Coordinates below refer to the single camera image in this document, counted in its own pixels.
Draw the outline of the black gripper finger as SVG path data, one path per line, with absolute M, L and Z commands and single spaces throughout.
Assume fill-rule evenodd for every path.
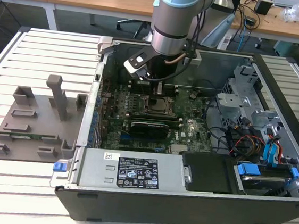
M 154 88 L 153 95 L 151 96 L 151 99 L 150 99 L 150 105 L 162 107 L 163 106 L 163 98 L 162 98 L 163 82 L 161 82 L 161 81 L 154 82 L 153 88 Z

